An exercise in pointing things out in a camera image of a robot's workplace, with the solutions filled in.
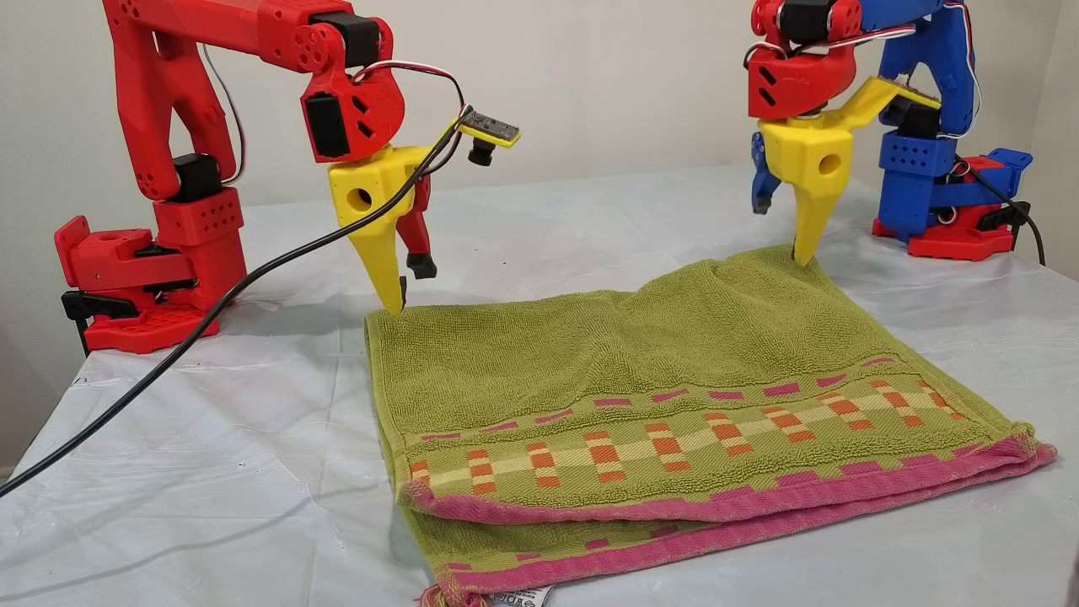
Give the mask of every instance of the red robotic arm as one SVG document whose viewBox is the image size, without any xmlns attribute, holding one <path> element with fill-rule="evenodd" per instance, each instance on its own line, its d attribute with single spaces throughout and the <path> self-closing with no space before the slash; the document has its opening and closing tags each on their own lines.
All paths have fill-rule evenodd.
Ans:
<svg viewBox="0 0 1079 607">
<path fill-rule="evenodd" d="M 135 178 L 151 199 L 172 197 L 180 187 L 168 149 L 174 109 L 195 151 L 216 158 L 222 177 L 235 171 L 226 115 L 199 42 L 312 72 L 302 104 L 319 162 L 367 157 L 390 142 L 405 119 L 405 100 L 390 71 L 355 85 L 345 74 L 346 67 L 393 55 L 385 22 L 356 17 L 347 2 L 105 0 L 105 13 L 115 47 L 120 120 Z"/>
<path fill-rule="evenodd" d="M 347 2 L 104 4 L 120 121 L 139 190 L 154 201 L 158 235 L 145 229 L 91 233 L 85 217 L 72 219 L 55 238 L 64 274 L 77 287 L 63 301 L 85 350 L 149 353 L 186 337 L 247 272 L 240 198 L 222 184 L 236 171 L 236 158 L 199 43 L 312 73 L 300 100 L 317 162 L 363 160 L 385 147 L 404 121 L 405 101 L 390 70 L 371 71 L 356 84 L 345 73 L 393 55 L 385 22 L 356 16 Z M 193 154 L 173 157 L 173 110 L 191 134 Z M 423 192 L 428 188 L 424 181 Z M 425 206 L 425 199 L 418 202 L 416 213 Z M 422 216 L 402 227 L 426 242 Z M 215 323 L 206 335 L 216 332 Z"/>
</svg>

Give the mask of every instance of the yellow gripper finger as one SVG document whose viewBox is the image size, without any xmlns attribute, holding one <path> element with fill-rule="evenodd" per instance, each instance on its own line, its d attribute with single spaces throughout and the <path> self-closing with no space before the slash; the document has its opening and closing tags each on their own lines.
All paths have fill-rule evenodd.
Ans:
<svg viewBox="0 0 1079 607">
<path fill-rule="evenodd" d="M 794 261 L 805 265 L 850 180 L 855 128 L 869 124 L 896 97 L 938 109 L 940 101 L 883 78 L 871 78 L 842 108 L 815 116 L 761 120 L 768 168 L 794 187 Z"/>
<path fill-rule="evenodd" d="M 408 180 L 431 148 L 392 148 L 357 162 L 340 162 L 329 168 L 330 192 L 341 226 L 353 223 L 384 206 Z M 397 219 L 412 210 L 415 189 L 369 225 L 349 234 L 367 273 L 391 315 L 405 307 L 397 270 Z"/>
</svg>

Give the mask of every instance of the robotic arm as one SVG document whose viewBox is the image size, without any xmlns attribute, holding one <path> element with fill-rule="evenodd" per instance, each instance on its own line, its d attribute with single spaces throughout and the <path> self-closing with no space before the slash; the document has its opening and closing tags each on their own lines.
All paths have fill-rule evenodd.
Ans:
<svg viewBox="0 0 1079 607">
<path fill-rule="evenodd" d="M 997 149 L 956 162 L 956 141 L 981 107 L 962 1 L 757 0 L 752 26 L 765 37 L 746 61 L 750 114 L 761 119 L 753 209 L 767 212 L 780 182 L 792 183 L 798 263 L 811 259 L 849 180 L 851 128 L 878 113 L 896 129 L 882 146 L 885 179 L 873 233 L 901 239 L 916 256 L 980 260 L 1012 248 L 1029 205 L 1000 208 L 993 189 L 1015 195 L 1032 156 Z M 887 40 L 879 77 L 843 108 L 823 111 L 853 81 L 855 45 L 875 39 Z M 919 64 L 932 73 L 940 99 L 906 84 Z"/>
<path fill-rule="evenodd" d="M 300 106 L 315 161 L 336 163 L 329 177 L 342 224 L 380 208 L 426 151 L 390 146 L 404 121 L 405 100 L 391 70 L 370 66 L 393 57 L 393 33 L 382 19 L 355 15 L 347 2 L 104 0 L 104 5 L 120 121 L 139 191 L 153 201 L 158 233 L 92 233 L 83 216 L 56 232 L 65 277 L 76 287 L 63 296 L 65 312 L 87 353 L 149 353 L 175 345 L 247 273 L 240 198 L 227 187 L 238 178 L 236 158 L 197 44 L 311 73 Z M 361 78 L 345 72 L 360 67 L 368 68 Z M 173 157 L 173 110 L 195 153 Z M 469 116 L 468 124 L 482 126 L 480 118 Z M 470 134 L 480 148 L 493 149 L 516 141 L 519 133 L 513 130 Z M 404 306 L 395 231 L 418 278 L 437 272 L 423 219 L 429 192 L 424 176 L 392 216 L 352 238 L 392 313 Z M 206 335 L 217 331 L 215 322 Z"/>
</svg>

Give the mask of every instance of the care label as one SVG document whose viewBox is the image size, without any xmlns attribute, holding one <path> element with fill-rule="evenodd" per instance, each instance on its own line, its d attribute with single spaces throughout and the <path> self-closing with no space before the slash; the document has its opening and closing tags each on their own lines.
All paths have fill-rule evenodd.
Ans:
<svg viewBox="0 0 1079 607">
<path fill-rule="evenodd" d="M 543 607 L 547 601 L 547 593 L 554 584 L 530 590 L 516 590 L 514 592 L 496 592 L 489 595 L 496 605 L 509 605 L 510 607 Z"/>
</svg>

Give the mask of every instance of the folded towel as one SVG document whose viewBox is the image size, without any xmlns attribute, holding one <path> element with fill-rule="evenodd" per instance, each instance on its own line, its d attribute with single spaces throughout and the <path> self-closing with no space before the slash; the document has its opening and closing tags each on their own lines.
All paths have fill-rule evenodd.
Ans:
<svg viewBox="0 0 1079 607">
<path fill-rule="evenodd" d="M 451 605 L 793 534 L 1055 456 L 789 246 L 637 292 L 380 312 L 366 329 L 386 467 Z"/>
</svg>

